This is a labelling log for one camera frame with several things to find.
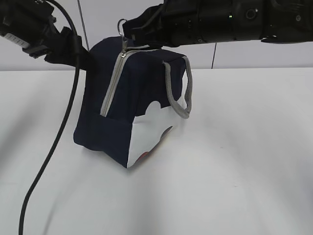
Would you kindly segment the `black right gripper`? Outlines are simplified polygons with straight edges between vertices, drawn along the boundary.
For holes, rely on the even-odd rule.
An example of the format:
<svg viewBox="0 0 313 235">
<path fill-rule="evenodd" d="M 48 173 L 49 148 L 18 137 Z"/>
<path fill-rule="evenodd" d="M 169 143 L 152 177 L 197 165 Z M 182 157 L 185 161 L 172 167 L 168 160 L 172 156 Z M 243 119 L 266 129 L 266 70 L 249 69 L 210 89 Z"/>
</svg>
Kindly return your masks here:
<svg viewBox="0 0 313 235">
<path fill-rule="evenodd" d="M 124 36 L 137 46 L 179 47 L 201 44 L 200 0 L 165 0 L 123 23 Z"/>
</svg>

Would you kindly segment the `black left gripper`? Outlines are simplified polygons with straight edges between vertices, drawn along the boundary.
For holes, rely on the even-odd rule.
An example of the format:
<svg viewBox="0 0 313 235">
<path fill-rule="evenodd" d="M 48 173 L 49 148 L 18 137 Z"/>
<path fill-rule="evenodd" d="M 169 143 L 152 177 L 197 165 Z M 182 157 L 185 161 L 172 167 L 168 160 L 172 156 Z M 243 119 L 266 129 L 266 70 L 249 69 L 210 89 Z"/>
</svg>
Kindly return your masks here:
<svg viewBox="0 0 313 235">
<path fill-rule="evenodd" d="M 79 55 L 80 69 L 96 71 L 95 58 L 83 47 L 81 36 L 76 37 L 80 47 L 76 49 L 73 32 L 68 27 L 63 27 L 52 51 L 51 38 L 57 35 L 53 11 L 54 7 L 47 2 L 5 2 L 4 38 L 20 46 L 30 57 L 46 55 L 44 60 L 51 64 L 76 67 Z"/>
</svg>

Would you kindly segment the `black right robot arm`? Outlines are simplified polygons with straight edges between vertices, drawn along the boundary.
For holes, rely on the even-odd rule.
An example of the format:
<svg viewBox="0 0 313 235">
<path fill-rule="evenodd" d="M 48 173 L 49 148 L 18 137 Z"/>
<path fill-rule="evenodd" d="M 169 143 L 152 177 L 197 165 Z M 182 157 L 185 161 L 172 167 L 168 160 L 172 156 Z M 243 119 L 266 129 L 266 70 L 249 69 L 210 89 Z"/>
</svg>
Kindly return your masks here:
<svg viewBox="0 0 313 235">
<path fill-rule="evenodd" d="M 123 24 L 135 45 L 180 47 L 234 41 L 313 39 L 310 0 L 166 0 Z"/>
</svg>

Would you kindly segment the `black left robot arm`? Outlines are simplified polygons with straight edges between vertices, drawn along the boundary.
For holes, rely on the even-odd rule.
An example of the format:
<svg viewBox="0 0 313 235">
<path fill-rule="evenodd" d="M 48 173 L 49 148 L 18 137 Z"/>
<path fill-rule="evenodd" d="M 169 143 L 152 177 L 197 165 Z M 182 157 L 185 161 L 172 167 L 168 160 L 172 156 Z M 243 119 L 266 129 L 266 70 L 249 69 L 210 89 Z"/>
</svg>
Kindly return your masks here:
<svg viewBox="0 0 313 235">
<path fill-rule="evenodd" d="M 82 45 L 73 20 L 54 0 L 2 0 L 0 35 L 30 57 L 85 71 L 96 61 Z"/>
</svg>

